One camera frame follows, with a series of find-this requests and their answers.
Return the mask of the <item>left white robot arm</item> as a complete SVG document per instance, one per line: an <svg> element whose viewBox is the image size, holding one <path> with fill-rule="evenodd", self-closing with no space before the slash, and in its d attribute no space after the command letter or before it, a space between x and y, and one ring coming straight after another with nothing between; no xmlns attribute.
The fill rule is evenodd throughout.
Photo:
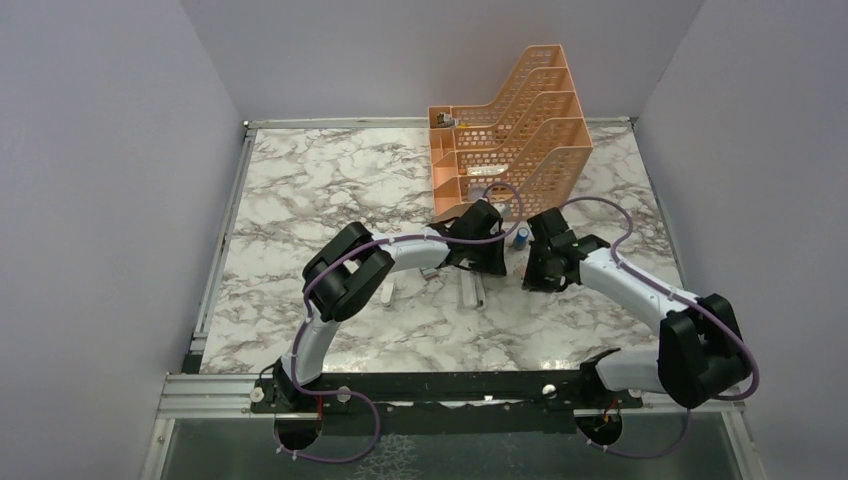
<svg viewBox="0 0 848 480"><path fill-rule="evenodd" d="M478 200L462 215L414 233L373 233L360 222L345 226L302 271L304 320L273 366L279 401L294 411L310 405L339 326L369 303L390 274L469 267L503 276L503 222L498 208Z"/></svg>

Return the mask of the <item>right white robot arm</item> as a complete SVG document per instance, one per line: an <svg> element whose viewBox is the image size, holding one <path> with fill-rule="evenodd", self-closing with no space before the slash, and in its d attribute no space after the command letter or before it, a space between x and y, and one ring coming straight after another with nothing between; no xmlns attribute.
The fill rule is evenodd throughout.
<svg viewBox="0 0 848 480"><path fill-rule="evenodd" d="M616 392L670 396L694 409L755 373L735 313L718 294L675 289L626 262L596 235L578 236L556 208L528 221L532 234L523 289L558 293L579 285L601 293L645 324L657 347L612 349L580 366L579 398L600 407Z"/></svg>

